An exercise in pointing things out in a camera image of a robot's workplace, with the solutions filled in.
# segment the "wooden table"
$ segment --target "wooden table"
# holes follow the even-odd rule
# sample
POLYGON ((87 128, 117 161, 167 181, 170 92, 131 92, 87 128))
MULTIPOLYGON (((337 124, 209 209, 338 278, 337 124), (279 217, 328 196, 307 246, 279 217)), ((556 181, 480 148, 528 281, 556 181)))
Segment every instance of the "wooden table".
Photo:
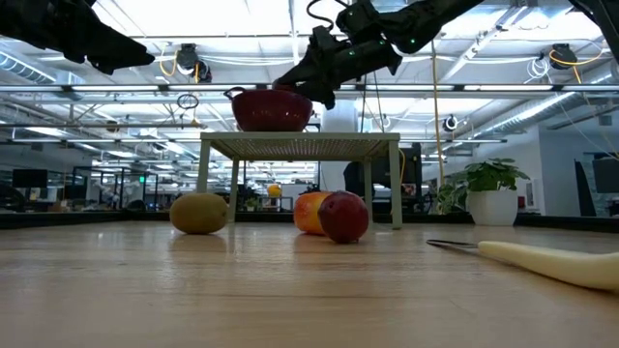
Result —
MULTIPOLYGON (((389 154, 393 228, 402 227, 399 170, 399 133, 351 132, 203 132, 201 134, 198 192, 207 191, 211 148, 232 160, 232 178, 239 176, 241 160, 337 160, 364 164, 365 199, 369 216, 371 203, 371 160, 389 154)), ((228 218, 236 215, 237 180, 230 185, 228 218)))
POLYGON ((619 249, 612 234, 467 225, 375 226, 351 246, 290 224, 214 236, 165 222, 3 231, 2 346, 617 347, 619 295, 429 238, 619 249))

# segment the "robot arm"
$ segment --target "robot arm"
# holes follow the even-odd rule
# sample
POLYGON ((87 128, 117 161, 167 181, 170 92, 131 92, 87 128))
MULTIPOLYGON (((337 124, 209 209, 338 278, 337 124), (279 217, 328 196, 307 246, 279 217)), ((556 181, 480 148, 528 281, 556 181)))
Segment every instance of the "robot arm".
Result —
MULTIPOLYGON (((570 0, 596 22, 619 61, 619 0, 570 0)), ((315 27, 303 60, 275 83, 335 106, 334 90, 348 80, 388 68, 395 74, 401 63, 392 45, 407 54, 433 40, 441 27, 483 0, 422 0, 394 13, 380 14, 370 0, 358 0, 339 13, 338 28, 348 40, 338 41, 324 26, 315 27)))
POLYGON ((51 48, 65 58, 86 59, 102 73, 149 65, 155 57, 101 23, 91 7, 96 0, 0 0, 0 35, 35 47, 51 48))

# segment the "small table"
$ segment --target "small table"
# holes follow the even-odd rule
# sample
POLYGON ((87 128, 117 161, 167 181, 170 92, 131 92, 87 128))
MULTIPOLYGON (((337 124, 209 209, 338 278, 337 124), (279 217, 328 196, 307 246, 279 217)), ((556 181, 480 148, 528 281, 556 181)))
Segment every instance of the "small table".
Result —
POLYGON ((389 154, 393 228, 402 227, 399 173, 399 133, 351 132, 203 132, 200 136, 197 192, 206 192, 211 148, 232 160, 229 219, 236 214, 237 180, 241 160, 333 160, 364 164, 365 199, 370 219, 371 160, 389 154))

